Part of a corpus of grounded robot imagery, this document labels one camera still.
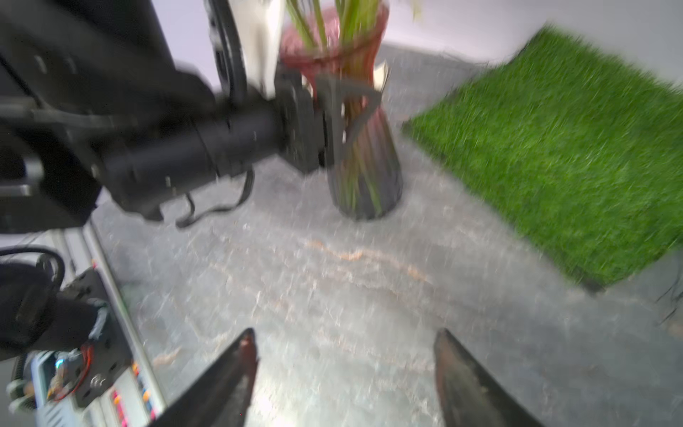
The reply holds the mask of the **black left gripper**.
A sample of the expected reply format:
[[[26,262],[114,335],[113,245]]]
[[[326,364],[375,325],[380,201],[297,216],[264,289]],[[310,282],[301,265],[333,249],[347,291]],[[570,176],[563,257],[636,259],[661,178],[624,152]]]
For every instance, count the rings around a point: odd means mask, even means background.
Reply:
[[[283,64],[277,66],[275,90],[286,135],[280,156],[301,174],[330,170],[349,158],[382,101],[373,86],[329,73],[316,76],[315,94],[298,69]]]

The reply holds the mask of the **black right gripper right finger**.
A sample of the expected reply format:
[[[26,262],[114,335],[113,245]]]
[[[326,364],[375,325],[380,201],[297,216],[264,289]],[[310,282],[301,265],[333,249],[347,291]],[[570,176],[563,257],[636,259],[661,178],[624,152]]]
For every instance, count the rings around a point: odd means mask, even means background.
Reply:
[[[446,426],[541,425],[448,329],[439,329],[433,351],[436,389]]]

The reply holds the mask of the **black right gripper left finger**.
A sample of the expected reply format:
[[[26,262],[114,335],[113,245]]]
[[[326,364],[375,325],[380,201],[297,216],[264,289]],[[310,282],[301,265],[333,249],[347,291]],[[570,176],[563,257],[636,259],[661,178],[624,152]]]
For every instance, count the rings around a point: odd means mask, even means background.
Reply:
[[[243,426],[258,364],[255,332],[248,328],[149,426]]]

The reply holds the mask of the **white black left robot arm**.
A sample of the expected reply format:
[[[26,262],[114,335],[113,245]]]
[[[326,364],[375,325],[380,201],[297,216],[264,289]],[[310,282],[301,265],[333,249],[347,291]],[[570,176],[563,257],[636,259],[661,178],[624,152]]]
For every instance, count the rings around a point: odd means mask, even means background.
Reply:
[[[151,222],[161,207],[281,156],[340,163],[381,94],[279,60],[284,5],[205,4],[222,89],[174,63],[149,1],[1,5],[1,231],[83,227],[102,191]]]

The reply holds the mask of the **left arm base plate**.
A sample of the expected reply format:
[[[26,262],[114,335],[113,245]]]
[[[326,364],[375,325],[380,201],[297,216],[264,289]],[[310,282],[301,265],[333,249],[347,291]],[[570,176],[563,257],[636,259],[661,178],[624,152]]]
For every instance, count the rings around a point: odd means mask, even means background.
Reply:
[[[131,368],[133,354],[98,270],[86,270],[59,295],[75,304],[69,313],[75,322],[70,332],[89,325],[82,313],[96,313],[97,317],[91,325],[92,334],[83,343],[53,354],[54,375],[49,380],[47,398],[72,400],[78,408],[85,408]]]

